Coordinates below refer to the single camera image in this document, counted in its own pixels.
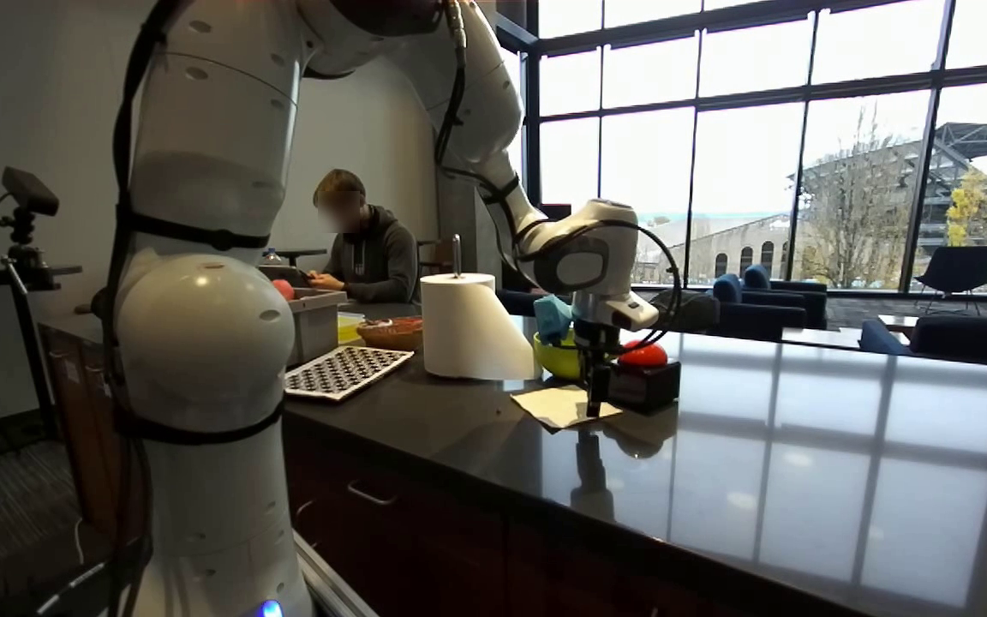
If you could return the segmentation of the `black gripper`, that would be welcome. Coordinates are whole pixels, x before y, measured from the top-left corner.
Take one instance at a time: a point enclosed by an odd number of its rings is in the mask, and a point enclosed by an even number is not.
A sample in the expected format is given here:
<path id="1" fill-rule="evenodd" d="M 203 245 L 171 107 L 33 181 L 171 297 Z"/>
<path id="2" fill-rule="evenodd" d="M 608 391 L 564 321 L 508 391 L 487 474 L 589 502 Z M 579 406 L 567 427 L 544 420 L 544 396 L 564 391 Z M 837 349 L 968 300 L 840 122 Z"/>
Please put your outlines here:
<path id="1" fill-rule="evenodd" d="M 608 321 L 579 321 L 576 347 L 579 347 L 579 376 L 587 380 L 587 414 L 600 417 L 607 391 L 602 372 L 613 366 L 613 357 L 619 353 L 619 330 Z"/>

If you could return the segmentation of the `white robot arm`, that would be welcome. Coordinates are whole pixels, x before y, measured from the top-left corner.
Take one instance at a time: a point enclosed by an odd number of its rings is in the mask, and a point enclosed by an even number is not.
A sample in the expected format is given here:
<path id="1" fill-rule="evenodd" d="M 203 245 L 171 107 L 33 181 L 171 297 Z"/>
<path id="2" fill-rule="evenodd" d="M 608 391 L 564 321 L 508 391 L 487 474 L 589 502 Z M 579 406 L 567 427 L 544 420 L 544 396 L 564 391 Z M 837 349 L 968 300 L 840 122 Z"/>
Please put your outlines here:
<path id="1" fill-rule="evenodd" d="M 154 0 L 113 120 L 115 225 L 98 291 L 125 466 L 98 617 L 310 617 L 285 478 L 293 314 L 260 270 L 285 203 L 298 90 L 384 58 L 418 90 L 432 162 L 490 206 L 499 258 L 567 293 L 587 387 L 656 307 L 631 291 L 638 217 L 564 220 L 522 189 L 522 125 L 476 0 Z"/>

